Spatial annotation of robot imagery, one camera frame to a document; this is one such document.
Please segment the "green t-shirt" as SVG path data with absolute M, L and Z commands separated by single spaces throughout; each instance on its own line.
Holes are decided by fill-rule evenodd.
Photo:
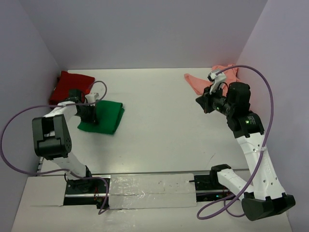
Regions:
M 80 122 L 78 129 L 107 135 L 114 135 L 125 112 L 121 102 L 98 101 L 96 104 L 96 123 Z

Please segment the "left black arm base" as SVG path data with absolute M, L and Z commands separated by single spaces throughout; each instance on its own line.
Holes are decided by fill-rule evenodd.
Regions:
M 103 180 L 66 180 L 64 206 L 94 205 L 100 209 L 104 200 L 103 210 L 109 208 L 109 200 L 106 197 L 107 185 Z

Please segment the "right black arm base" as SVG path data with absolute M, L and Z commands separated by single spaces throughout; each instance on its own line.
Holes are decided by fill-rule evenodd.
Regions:
M 195 186 L 197 202 L 212 202 L 232 194 L 227 187 L 214 184 L 209 174 L 194 175 L 194 179 L 189 180 L 189 183 Z

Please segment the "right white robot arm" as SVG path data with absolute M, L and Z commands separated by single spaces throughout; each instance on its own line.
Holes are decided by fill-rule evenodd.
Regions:
M 206 87 L 196 102 L 204 113 L 217 111 L 226 117 L 251 174 L 246 182 L 229 165 L 220 164 L 211 168 L 209 184 L 238 196 L 246 218 L 256 221 L 286 212 L 295 206 L 295 198 L 286 193 L 274 170 L 265 144 L 268 133 L 258 114 L 250 110 L 250 96 L 248 84 L 233 82 L 226 95 L 220 87 Z

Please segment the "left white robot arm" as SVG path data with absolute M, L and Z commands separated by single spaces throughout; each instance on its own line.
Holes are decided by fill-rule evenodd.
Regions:
M 72 140 L 67 122 L 74 116 L 82 122 L 95 125 L 98 93 L 83 93 L 77 89 L 69 91 L 69 97 L 61 101 L 50 113 L 32 120 L 34 150 L 63 169 L 67 179 L 77 181 L 82 192 L 90 192 L 95 185 L 91 172 L 72 152 Z

